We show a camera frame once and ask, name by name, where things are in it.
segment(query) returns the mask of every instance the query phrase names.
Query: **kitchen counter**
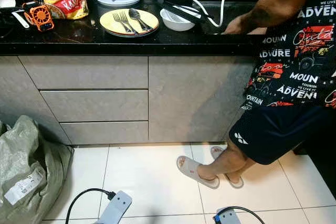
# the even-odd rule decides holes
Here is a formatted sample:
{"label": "kitchen counter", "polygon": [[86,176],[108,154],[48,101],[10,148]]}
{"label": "kitchen counter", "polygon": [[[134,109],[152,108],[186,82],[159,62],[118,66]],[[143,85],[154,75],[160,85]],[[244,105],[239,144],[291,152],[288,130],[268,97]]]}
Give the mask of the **kitchen counter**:
{"label": "kitchen counter", "polygon": [[107,33],[99,23],[113,7],[87,0],[89,16],[79,20],[55,20],[55,29],[40,33],[24,29],[18,22],[14,31],[0,39],[1,55],[252,55],[259,36],[211,35],[205,25],[185,32],[168,29],[155,1],[141,0],[132,7],[148,11],[160,20],[155,33],[142,38],[120,38]]}

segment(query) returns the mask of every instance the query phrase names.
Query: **plate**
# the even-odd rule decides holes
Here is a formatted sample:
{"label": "plate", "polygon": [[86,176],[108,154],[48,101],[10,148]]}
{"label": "plate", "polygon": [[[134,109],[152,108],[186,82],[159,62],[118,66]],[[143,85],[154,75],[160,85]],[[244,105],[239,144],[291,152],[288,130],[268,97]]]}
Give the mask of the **plate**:
{"label": "plate", "polygon": [[[144,21],[147,25],[153,27],[152,30],[149,31],[143,31],[141,29],[141,26],[137,20],[131,19],[128,15],[129,9],[118,9],[118,10],[112,10],[110,12],[107,12],[103,14],[100,18],[100,24],[105,28],[105,30],[113,35],[119,36],[119,37],[143,37],[146,35],[149,35],[156,31],[159,27],[159,20],[157,17],[155,17],[153,14],[149,12],[145,12],[144,10],[137,10],[140,13],[140,17],[142,21]],[[128,33],[125,31],[124,27],[120,22],[116,22],[113,18],[113,14],[118,14],[120,16],[121,13],[125,13],[128,22],[130,25],[139,33]]]}

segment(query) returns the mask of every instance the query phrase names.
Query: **electric cable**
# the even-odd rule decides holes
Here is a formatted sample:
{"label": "electric cable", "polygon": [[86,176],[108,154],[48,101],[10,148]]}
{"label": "electric cable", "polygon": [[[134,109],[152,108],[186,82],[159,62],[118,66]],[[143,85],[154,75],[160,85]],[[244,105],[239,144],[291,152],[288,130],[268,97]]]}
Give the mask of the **electric cable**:
{"label": "electric cable", "polygon": [[70,213],[71,213],[71,209],[73,207],[73,205],[75,204],[76,200],[82,196],[83,194],[85,193],[88,193],[90,191],[100,191],[102,193],[105,193],[107,196],[108,196],[108,199],[111,200],[116,194],[115,192],[113,191],[106,191],[106,190],[103,190],[103,189],[100,189],[100,188],[90,188],[90,189],[87,189],[87,190],[84,190],[82,191],[80,194],[78,194],[74,199],[73,201],[71,202],[70,206],[69,206],[69,209],[68,209],[68,213],[67,213],[67,218],[65,220],[65,224],[68,224],[69,223],[69,218],[70,218]]}
{"label": "electric cable", "polygon": [[[204,8],[204,6],[198,1],[198,0],[193,0],[193,2],[195,2],[204,12],[204,14],[209,15],[209,13],[206,11],[206,9]],[[221,11],[221,18],[219,20],[219,24],[216,24],[214,22],[214,20],[212,18],[208,17],[208,20],[211,22],[211,24],[213,24],[215,27],[221,27],[223,24],[223,19],[224,19],[224,3],[225,0],[222,0],[222,3],[220,5],[220,11]]]}
{"label": "electric cable", "polygon": [[251,211],[251,210],[249,210],[247,208],[244,208],[244,207],[226,207],[226,208],[222,209],[221,211],[219,211],[217,215],[221,215],[224,212],[226,212],[228,210],[231,210],[231,209],[239,209],[239,210],[243,210],[243,211],[249,212],[254,217],[256,217],[260,221],[261,224],[265,224],[264,221],[255,212],[253,212],[253,211]]}

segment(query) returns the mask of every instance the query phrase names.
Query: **white hose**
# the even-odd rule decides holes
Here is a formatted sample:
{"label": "white hose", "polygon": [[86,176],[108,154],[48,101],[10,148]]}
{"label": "white hose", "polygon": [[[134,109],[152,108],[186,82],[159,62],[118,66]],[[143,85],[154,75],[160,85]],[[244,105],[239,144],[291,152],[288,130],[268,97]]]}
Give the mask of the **white hose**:
{"label": "white hose", "polygon": [[[204,6],[198,1],[198,0],[193,0],[201,9],[202,11],[206,14],[209,15]],[[221,11],[221,19],[219,21],[219,24],[216,24],[212,18],[208,18],[211,24],[213,24],[215,27],[221,27],[223,24],[223,19],[224,19],[224,3],[225,0],[222,0],[222,4],[220,5],[220,11]]]}

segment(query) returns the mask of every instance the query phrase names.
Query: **kitchen sink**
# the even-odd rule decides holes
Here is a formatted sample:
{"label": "kitchen sink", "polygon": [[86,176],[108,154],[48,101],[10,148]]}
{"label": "kitchen sink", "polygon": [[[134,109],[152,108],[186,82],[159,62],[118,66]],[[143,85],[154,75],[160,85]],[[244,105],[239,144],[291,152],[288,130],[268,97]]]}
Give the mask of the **kitchen sink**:
{"label": "kitchen sink", "polygon": [[[201,2],[205,7],[209,15],[214,16],[215,23],[219,23],[221,2],[206,1]],[[213,26],[210,22],[201,23],[201,29],[204,33],[209,35],[215,35],[222,33],[227,25],[237,16],[245,14],[253,9],[255,2],[226,2],[224,5],[224,19],[223,25],[220,28]]]}

